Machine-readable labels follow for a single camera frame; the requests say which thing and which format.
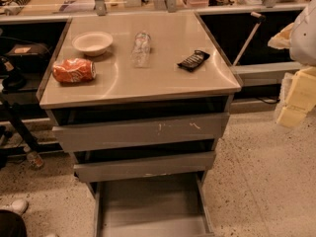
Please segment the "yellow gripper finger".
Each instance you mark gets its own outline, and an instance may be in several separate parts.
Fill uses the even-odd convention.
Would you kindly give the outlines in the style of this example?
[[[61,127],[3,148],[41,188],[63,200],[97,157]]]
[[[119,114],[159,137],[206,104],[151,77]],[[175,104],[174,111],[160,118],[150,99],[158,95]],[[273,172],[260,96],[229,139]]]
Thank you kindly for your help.
[[[299,125],[316,106],[316,67],[294,74],[286,73],[281,82],[276,122],[285,127]]]

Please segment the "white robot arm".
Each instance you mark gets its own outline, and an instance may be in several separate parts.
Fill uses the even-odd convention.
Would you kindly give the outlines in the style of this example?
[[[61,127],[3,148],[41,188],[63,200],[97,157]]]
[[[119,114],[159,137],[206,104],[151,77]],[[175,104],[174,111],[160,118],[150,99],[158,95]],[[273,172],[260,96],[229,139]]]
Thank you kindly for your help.
[[[282,80],[281,109],[276,122],[295,127],[316,106],[316,0],[311,0],[295,21],[272,37],[268,46],[289,49],[290,58],[304,68]]]

